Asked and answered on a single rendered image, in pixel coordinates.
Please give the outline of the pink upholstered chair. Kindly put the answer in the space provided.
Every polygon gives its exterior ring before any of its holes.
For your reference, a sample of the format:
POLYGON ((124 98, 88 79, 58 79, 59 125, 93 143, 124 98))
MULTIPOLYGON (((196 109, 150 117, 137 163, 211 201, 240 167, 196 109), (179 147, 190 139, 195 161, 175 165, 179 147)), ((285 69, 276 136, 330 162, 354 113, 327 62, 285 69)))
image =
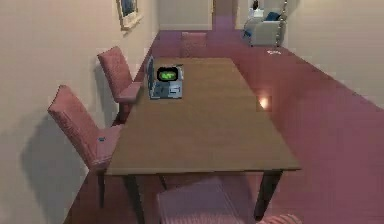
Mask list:
POLYGON ((181 36, 182 57, 202 57, 207 47, 207 34, 204 32, 183 32, 181 36))
POLYGON ((108 81, 114 101, 119 106, 118 121, 125 123, 132 105, 136 102, 142 87, 141 82, 132 79, 126 59, 117 46, 97 55, 108 81))
POLYGON ((217 178, 157 195, 162 224, 245 224, 217 178))
POLYGON ((60 85, 48 113, 70 140, 86 167, 98 177, 99 207, 104 207, 105 172, 120 137, 122 125, 100 129, 67 85, 60 85), (105 137, 104 142, 98 138, 105 137))

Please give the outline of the framed wall picture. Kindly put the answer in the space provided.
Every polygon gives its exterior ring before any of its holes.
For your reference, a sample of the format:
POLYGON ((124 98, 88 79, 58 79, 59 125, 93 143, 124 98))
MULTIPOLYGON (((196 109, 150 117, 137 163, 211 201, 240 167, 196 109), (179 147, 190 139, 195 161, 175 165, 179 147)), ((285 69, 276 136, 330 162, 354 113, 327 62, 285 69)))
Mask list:
POLYGON ((138 0, 116 0, 116 4, 122 31, 129 31, 143 18, 138 8, 138 0))

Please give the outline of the grey open laptop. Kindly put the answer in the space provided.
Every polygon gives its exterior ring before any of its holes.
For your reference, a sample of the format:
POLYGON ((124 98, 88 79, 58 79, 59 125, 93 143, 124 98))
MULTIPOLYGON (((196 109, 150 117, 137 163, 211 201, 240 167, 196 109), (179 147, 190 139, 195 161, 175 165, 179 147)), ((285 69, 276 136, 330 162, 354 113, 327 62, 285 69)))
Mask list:
POLYGON ((182 64, 154 67, 150 56, 146 67, 148 94, 151 100, 181 99, 184 73, 182 64))

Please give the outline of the pink striped chair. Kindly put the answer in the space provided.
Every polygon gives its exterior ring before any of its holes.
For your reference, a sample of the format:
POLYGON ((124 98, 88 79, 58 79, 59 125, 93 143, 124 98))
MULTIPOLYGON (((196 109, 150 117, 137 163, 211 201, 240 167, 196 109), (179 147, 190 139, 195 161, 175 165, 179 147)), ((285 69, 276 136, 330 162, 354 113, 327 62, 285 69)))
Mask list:
POLYGON ((257 224, 303 224, 303 222, 293 214, 281 214, 263 218, 257 224))

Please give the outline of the brown wooden dining table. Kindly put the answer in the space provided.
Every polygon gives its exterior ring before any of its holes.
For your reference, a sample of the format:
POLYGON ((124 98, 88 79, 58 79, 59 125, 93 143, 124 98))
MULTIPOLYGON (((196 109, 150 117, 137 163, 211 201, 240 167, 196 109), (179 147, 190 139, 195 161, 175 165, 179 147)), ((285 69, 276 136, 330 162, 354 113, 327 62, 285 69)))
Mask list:
POLYGON ((109 175, 261 172, 253 217, 263 218, 281 175, 300 165, 229 58, 158 58, 180 64, 180 99, 143 94, 121 130, 109 175))

